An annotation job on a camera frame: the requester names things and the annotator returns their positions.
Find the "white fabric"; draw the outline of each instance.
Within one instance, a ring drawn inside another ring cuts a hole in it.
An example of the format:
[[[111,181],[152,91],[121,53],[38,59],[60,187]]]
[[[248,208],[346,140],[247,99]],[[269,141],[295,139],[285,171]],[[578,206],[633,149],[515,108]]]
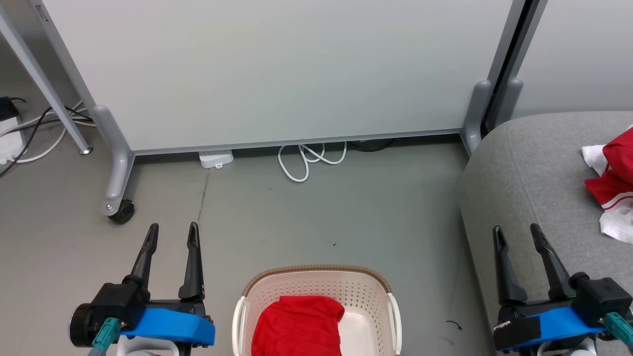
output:
[[[606,170],[606,158],[602,154],[602,149],[605,146],[604,144],[599,144],[582,148],[582,157],[585,159],[585,163],[593,168],[598,175],[603,175]]]
[[[607,167],[607,160],[602,152],[604,144],[582,147],[582,157],[588,166],[602,176]],[[618,204],[600,216],[600,232],[622,242],[633,245],[633,209],[630,204]]]

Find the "sofa cushion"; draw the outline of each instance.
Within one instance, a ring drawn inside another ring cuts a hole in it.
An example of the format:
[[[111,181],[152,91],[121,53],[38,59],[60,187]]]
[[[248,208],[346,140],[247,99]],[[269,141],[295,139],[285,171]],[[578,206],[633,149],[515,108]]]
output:
[[[471,157],[460,206],[489,322],[497,323],[492,228],[500,225],[518,280],[530,300],[549,289],[530,224],[538,223],[569,274],[612,277],[633,293],[633,245],[600,233],[602,209],[584,181],[596,177],[580,148],[606,144],[633,124],[633,112],[555,113],[519,118],[494,129]],[[605,355],[628,355],[621,343]]]

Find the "laundry basket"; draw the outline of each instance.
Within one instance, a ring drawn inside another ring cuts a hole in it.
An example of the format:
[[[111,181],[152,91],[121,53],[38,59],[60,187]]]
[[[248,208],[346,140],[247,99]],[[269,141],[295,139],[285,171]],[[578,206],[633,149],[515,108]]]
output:
[[[345,307],[339,323],[342,356],[400,354],[400,311],[383,277],[362,267],[308,265],[267,270],[248,283],[233,313],[235,356],[251,356],[260,314],[282,295],[329,296]]]

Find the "red shirt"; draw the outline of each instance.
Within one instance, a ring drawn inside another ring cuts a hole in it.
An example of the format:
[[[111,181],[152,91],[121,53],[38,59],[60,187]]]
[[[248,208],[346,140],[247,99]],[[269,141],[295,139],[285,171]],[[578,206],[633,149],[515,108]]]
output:
[[[282,296],[260,315],[252,356],[341,356],[345,309],[327,296]]]
[[[606,171],[587,179],[587,190],[605,211],[629,209],[633,206],[633,129],[609,142],[602,152],[608,162]]]

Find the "brown basket rim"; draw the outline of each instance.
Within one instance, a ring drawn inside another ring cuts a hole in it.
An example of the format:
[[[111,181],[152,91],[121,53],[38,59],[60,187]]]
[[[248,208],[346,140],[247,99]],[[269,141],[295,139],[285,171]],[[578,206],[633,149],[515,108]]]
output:
[[[257,276],[255,276],[255,278],[251,279],[251,281],[248,282],[248,284],[246,285],[246,288],[244,288],[244,291],[242,292],[242,296],[244,298],[247,297],[248,293],[251,291],[253,286],[257,282],[259,282],[260,280],[268,276],[274,276],[276,274],[291,273],[291,272],[311,272],[311,271],[319,271],[319,270],[363,273],[370,277],[373,277],[376,281],[378,281],[382,285],[382,287],[385,289],[385,292],[392,293],[389,283],[387,283],[387,281],[380,274],[376,273],[374,270],[371,270],[369,268],[358,267],[358,266],[347,266],[347,265],[300,265],[300,266],[269,269],[258,274]]]

